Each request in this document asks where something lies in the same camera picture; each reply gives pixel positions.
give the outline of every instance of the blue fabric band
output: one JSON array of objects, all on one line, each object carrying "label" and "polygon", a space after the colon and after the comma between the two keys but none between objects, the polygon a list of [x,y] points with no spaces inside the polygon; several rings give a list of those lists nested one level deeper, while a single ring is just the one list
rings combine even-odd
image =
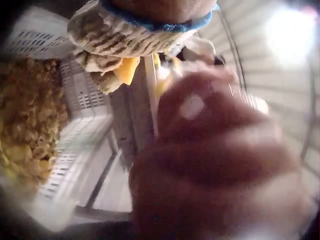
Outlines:
[{"label": "blue fabric band", "polygon": [[[152,23],[148,20],[139,19],[132,15],[129,12],[126,12],[112,3],[109,0],[99,0],[102,6],[107,9],[109,12],[115,14],[116,16],[121,17],[125,21],[132,23],[136,26],[143,26],[151,32],[155,31],[166,31],[166,32],[174,32],[174,33],[184,33],[190,30],[199,29],[201,27],[206,26],[211,18],[212,18],[212,11],[210,11],[207,15],[202,18],[197,19],[196,21],[192,21],[192,23],[185,23],[185,24],[158,24]],[[219,10],[219,6],[216,4],[212,10]]]}]

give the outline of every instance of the hand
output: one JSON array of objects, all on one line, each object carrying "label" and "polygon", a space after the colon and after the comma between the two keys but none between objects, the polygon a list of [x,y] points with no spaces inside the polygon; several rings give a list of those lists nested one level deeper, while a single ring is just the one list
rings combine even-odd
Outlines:
[{"label": "hand", "polygon": [[141,239],[282,239],[311,220],[300,160],[232,79],[211,68],[161,97],[159,138],[130,173]]}]

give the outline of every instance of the cheese slice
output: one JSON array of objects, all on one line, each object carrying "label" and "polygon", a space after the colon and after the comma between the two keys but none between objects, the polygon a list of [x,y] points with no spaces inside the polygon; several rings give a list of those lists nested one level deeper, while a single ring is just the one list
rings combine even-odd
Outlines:
[{"label": "cheese slice", "polygon": [[113,73],[120,82],[130,85],[139,62],[140,57],[123,58],[121,65]]}]

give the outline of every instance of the plastic container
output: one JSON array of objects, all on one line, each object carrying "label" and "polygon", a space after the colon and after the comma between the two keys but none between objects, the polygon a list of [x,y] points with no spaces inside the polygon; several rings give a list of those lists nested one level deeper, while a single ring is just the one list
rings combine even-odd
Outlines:
[{"label": "plastic container", "polygon": [[47,184],[32,202],[22,202],[31,217],[53,231],[67,226],[77,204],[86,204],[89,197],[80,198],[80,193],[94,189],[112,154],[112,143],[106,138],[112,122],[108,96],[98,91],[90,75],[71,57],[67,24],[61,16],[32,7],[17,21],[1,53],[62,60],[60,71],[71,119],[61,132],[59,156]]}]

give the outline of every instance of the bright light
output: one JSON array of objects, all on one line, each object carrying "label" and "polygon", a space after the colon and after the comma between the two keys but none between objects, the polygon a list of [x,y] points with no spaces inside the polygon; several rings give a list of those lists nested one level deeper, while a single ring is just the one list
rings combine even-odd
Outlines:
[{"label": "bright light", "polygon": [[295,10],[281,10],[267,23],[268,44],[285,64],[304,61],[314,41],[314,17]]}]

